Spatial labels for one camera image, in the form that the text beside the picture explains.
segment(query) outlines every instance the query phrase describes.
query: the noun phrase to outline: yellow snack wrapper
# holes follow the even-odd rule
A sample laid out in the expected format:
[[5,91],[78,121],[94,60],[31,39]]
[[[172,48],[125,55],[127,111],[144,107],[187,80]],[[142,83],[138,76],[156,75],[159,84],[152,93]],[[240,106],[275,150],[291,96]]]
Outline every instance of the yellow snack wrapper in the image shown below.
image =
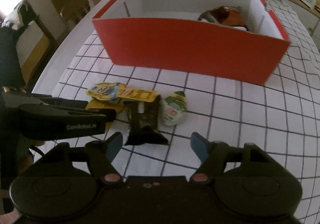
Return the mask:
[[122,83],[108,83],[102,82],[95,84],[92,88],[86,91],[86,94],[90,97],[96,98],[101,101],[109,101],[116,99],[118,90],[124,90],[126,87]]
[[[109,109],[114,109],[116,111],[116,116],[118,116],[118,114],[120,114],[123,110],[124,110],[124,105],[120,105],[120,104],[113,104],[110,102],[101,102],[98,101],[96,99],[92,99],[89,104],[87,104],[86,109],[89,108],[109,108]],[[106,123],[106,131],[108,131],[110,129],[112,125],[112,122],[107,122]]]
[[153,102],[157,96],[157,92],[154,90],[130,88],[119,82],[102,82],[95,84],[86,91],[86,94],[101,101],[114,100],[120,97],[137,101]]
[[134,88],[119,89],[117,96],[138,101],[153,102],[156,99],[157,92],[154,90],[142,90]]

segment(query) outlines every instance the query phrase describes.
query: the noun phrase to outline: table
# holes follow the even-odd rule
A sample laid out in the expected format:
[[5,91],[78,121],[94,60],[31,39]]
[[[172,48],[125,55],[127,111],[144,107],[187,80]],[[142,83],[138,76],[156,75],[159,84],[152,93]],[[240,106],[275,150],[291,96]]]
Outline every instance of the table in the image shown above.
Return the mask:
[[[210,141],[221,140],[236,147],[253,142],[301,182],[303,199],[295,216],[301,222],[314,223],[316,219],[319,222],[320,54],[284,0],[266,1],[267,8],[275,12],[292,43],[265,85],[181,71],[114,65],[93,32],[78,48],[52,95],[90,100],[85,90],[103,81],[154,89],[162,97],[182,90],[187,98],[187,119],[174,127],[164,125],[159,119],[159,130],[169,145],[124,146],[112,163],[121,175],[186,175],[189,178],[200,165],[190,148],[194,131]],[[77,25],[74,33],[80,27],[81,24]],[[60,53],[56,60],[64,62],[63,55]],[[105,140],[117,131],[126,137],[128,127],[128,119],[121,113],[107,133],[66,141],[71,147],[78,147],[95,139]],[[47,148],[54,145],[55,142],[48,142]],[[87,171],[84,163],[75,163],[75,167]],[[227,169],[233,167],[234,164],[227,165]]]

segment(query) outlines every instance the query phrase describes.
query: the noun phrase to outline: screw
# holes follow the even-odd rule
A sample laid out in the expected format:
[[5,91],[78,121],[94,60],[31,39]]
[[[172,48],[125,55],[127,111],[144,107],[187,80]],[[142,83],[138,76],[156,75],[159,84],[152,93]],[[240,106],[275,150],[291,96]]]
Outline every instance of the screw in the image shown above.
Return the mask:
[[207,181],[208,176],[205,175],[204,173],[196,173],[192,176],[192,179],[196,182],[202,182],[202,181]]
[[107,182],[117,182],[120,180],[120,178],[121,177],[115,173],[109,173],[104,177],[105,181]]
[[145,187],[145,188],[151,188],[152,185],[151,185],[150,183],[144,183],[144,184],[143,184],[143,187]]
[[161,185],[161,183],[160,183],[160,182],[158,182],[158,181],[155,181],[155,182],[153,182],[153,183],[152,183],[152,185],[153,185],[153,186],[160,186],[160,185]]

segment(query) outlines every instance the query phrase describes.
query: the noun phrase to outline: white tablecloth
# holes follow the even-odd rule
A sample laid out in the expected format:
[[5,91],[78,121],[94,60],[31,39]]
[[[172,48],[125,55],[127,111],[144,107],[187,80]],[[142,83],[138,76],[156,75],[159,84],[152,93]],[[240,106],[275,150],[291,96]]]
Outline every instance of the white tablecloth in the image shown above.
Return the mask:
[[[103,81],[154,89],[162,97],[183,90],[187,97],[187,119],[175,127],[165,126],[159,120],[159,130],[169,140],[169,146],[124,146],[113,162],[120,174],[189,178],[200,165],[190,148],[192,132],[236,147],[253,142],[301,182],[303,199],[295,217],[306,224],[313,224],[316,219],[319,222],[320,54],[297,14],[283,0],[266,1],[292,43],[265,85],[114,65],[94,32],[64,72],[53,96],[90,100],[85,90]],[[125,113],[119,115],[106,134],[67,141],[72,147],[83,146],[94,139],[104,140],[116,131],[127,136]],[[75,166],[86,169],[84,163]]]

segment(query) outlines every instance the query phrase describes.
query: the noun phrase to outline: red box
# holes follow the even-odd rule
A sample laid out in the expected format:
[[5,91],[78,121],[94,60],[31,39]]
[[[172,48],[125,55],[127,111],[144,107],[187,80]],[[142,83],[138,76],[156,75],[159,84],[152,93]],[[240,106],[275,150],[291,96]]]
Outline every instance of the red box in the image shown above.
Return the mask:
[[[197,21],[240,6],[250,32]],[[117,65],[179,70],[264,84],[290,41],[264,0],[110,0],[93,24]]]

